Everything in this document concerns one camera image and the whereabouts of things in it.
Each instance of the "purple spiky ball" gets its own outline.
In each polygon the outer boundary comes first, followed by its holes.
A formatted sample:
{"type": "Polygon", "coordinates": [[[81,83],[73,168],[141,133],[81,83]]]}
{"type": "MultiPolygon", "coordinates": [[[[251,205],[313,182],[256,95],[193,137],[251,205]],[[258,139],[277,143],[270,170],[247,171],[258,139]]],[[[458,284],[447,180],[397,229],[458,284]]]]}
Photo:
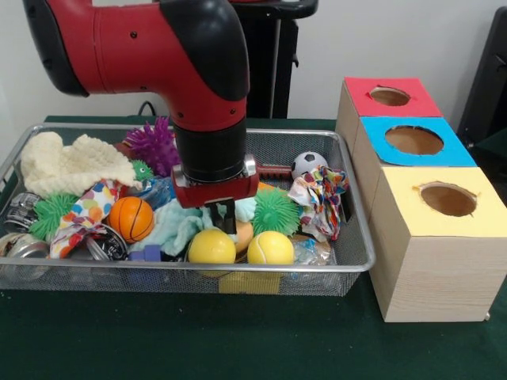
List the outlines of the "purple spiky ball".
{"type": "Polygon", "coordinates": [[[143,128],[127,132],[125,142],[135,157],[146,162],[157,176],[169,177],[173,166],[181,162],[168,117],[158,117],[153,128],[146,122],[143,128]]]}

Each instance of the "black cable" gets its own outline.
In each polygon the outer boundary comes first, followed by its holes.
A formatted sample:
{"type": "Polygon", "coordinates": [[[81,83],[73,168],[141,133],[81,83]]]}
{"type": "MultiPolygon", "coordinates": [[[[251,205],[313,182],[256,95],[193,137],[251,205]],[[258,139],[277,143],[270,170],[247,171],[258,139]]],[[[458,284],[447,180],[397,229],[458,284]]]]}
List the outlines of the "black cable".
{"type": "Polygon", "coordinates": [[[144,109],[148,107],[151,111],[151,115],[157,116],[157,112],[155,111],[155,107],[152,105],[150,101],[145,101],[141,104],[141,107],[139,108],[139,111],[137,112],[137,116],[141,116],[144,112],[144,109]]]}

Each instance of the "red robot arm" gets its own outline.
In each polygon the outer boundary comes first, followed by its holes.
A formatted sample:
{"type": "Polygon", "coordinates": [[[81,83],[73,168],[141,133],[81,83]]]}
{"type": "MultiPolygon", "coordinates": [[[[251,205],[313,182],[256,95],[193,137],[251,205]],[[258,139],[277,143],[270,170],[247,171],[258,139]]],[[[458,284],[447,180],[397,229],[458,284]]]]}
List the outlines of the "red robot arm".
{"type": "Polygon", "coordinates": [[[227,0],[24,4],[59,90],[80,96],[155,92],[166,100],[182,161],[173,182],[184,207],[255,194],[258,176],[245,159],[246,43],[227,0]]]}

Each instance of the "orange basketball toy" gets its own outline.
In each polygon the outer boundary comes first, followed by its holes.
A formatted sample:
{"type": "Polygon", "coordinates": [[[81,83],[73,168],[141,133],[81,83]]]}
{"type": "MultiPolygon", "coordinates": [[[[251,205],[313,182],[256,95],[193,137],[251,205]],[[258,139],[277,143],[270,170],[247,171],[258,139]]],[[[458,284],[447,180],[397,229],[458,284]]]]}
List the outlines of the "orange basketball toy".
{"type": "Polygon", "coordinates": [[[114,203],[108,217],[108,224],[127,243],[143,240],[154,227],[154,212],[150,205],[140,198],[127,196],[114,203]]]}

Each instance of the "metal basket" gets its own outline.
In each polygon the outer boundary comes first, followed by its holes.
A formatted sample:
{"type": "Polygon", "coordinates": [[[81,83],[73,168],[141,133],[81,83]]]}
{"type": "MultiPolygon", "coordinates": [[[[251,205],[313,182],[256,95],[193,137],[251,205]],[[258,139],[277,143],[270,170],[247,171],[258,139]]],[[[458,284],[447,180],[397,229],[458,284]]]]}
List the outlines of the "metal basket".
{"type": "MultiPolygon", "coordinates": [[[[108,143],[121,141],[132,126],[46,123],[30,128],[0,168],[2,219],[11,199],[24,191],[20,153],[28,140],[42,131],[54,131],[66,145],[82,134],[108,143]]],[[[315,151],[350,179],[343,197],[348,215],[340,236],[331,244],[330,265],[252,265],[149,263],[131,261],[79,261],[0,258],[0,289],[47,291],[145,291],[172,293],[224,293],[264,295],[345,295],[361,272],[375,261],[356,178],[344,140],[327,131],[248,130],[247,150],[257,162],[290,165],[295,156],[315,151]],[[34,271],[44,274],[36,280],[34,271]]],[[[289,182],[275,182],[289,188],[289,182]]]]}

